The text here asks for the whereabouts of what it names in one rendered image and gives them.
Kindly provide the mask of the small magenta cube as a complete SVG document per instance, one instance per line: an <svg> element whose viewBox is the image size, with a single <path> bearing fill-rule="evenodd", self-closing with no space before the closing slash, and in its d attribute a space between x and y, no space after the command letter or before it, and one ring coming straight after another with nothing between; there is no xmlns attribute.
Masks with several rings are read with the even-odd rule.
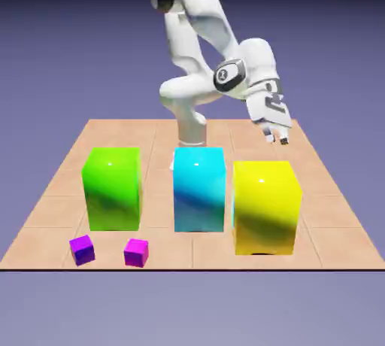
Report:
<svg viewBox="0 0 385 346"><path fill-rule="evenodd" d="M124 248L123 255L127 266L143 268L149 256L148 241L130 238Z"/></svg>

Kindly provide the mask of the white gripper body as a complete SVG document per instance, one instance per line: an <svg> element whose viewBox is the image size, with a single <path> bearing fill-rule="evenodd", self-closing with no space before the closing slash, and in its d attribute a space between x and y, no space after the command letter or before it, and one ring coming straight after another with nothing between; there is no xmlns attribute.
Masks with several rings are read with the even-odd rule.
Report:
<svg viewBox="0 0 385 346"><path fill-rule="evenodd" d="M276 93L255 92L246 98L246 106L250 119L254 123L273 123L292 127L289 109Z"/></svg>

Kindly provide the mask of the small purple cube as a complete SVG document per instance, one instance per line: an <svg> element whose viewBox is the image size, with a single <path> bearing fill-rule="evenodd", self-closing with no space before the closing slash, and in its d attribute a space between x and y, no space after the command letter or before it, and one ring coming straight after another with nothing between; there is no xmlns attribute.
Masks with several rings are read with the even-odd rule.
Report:
<svg viewBox="0 0 385 346"><path fill-rule="evenodd" d="M73 238L69 244L76 266L81 266L95 259L94 246L88 235Z"/></svg>

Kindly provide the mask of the large green box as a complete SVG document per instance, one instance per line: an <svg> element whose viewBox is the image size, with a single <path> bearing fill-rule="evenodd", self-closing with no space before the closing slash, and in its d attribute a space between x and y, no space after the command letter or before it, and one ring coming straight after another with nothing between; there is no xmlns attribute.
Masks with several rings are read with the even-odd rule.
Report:
<svg viewBox="0 0 385 346"><path fill-rule="evenodd" d="M94 147L81 175L92 231L139 229L143 189L138 147Z"/></svg>

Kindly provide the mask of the large yellow box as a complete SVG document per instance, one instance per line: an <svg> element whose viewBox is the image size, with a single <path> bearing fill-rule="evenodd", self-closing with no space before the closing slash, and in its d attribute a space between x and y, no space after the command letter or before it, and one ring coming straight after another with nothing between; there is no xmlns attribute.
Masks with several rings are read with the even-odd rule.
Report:
<svg viewBox="0 0 385 346"><path fill-rule="evenodd" d="M287 161L235 161L232 234L237 255L291 255L302 189Z"/></svg>

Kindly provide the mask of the large cyan box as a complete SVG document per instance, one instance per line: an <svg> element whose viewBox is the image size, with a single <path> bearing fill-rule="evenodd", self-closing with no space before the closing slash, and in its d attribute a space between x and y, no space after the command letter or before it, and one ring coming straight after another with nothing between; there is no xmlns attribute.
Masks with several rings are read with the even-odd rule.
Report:
<svg viewBox="0 0 385 346"><path fill-rule="evenodd" d="M176 232L222 232L226 201L223 149L176 148L173 192Z"/></svg>

